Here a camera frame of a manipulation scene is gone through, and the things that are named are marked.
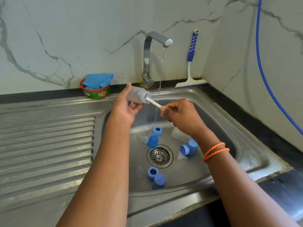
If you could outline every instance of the person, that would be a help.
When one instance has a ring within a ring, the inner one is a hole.
[[[143,104],[127,101],[130,90],[131,84],[128,83],[116,96],[99,151],[57,227],[126,225],[130,129],[135,115],[143,107]],[[161,117],[165,116],[190,135],[204,154],[220,143],[187,99],[162,106]],[[220,145],[212,152],[222,148],[224,146]],[[215,154],[207,160],[207,165],[231,226],[299,226],[249,177],[228,151]]]

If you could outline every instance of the running water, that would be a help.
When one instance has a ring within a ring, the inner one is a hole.
[[[160,89],[161,89],[161,81],[162,81],[162,73],[163,73],[163,61],[164,61],[164,57],[165,57],[165,50],[167,49],[167,47],[163,47],[163,54],[162,54],[162,64],[161,64],[161,73],[160,73],[160,84],[159,84],[159,90],[158,90],[158,95],[160,94]],[[156,122],[157,120],[157,113],[158,113],[158,108],[156,107],[156,116],[154,121]]]

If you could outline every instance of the bright blue cap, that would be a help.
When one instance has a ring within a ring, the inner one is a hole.
[[[188,148],[189,148],[189,155],[195,155],[197,152],[197,148],[198,148],[198,144],[196,141],[194,141],[193,139],[191,139],[188,144],[187,144]]]
[[[161,135],[163,133],[162,128],[159,126],[155,126],[154,129],[152,130],[152,132],[154,135]]]
[[[158,143],[159,143],[159,139],[157,136],[155,135],[152,135],[149,137],[149,142],[147,143],[147,145],[150,147],[150,148],[155,148],[158,146]]]
[[[150,167],[149,170],[147,171],[146,176],[147,176],[147,178],[148,178],[149,180],[153,181],[154,178],[155,178],[155,176],[158,175],[158,174],[159,174],[158,169],[152,166],[152,167]]]
[[[180,152],[184,156],[188,155],[189,154],[189,148],[188,148],[188,146],[187,145],[180,146]]]
[[[164,187],[166,178],[163,174],[157,174],[154,178],[154,181],[151,185],[152,189],[161,189]]]

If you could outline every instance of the faucet spout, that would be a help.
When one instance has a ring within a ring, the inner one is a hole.
[[[144,50],[143,50],[143,72],[142,72],[142,79],[143,79],[142,87],[144,88],[150,88],[154,83],[149,73],[150,49],[153,39],[161,43],[163,47],[169,47],[172,45],[171,39],[155,31],[151,31],[146,35],[144,41]]]

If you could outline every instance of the drain strainer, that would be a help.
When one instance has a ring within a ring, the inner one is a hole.
[[[147,151],[147,160],[157,168],[166,168],[173,161],[172,151],[165,145],[158,145],[154,149]]]

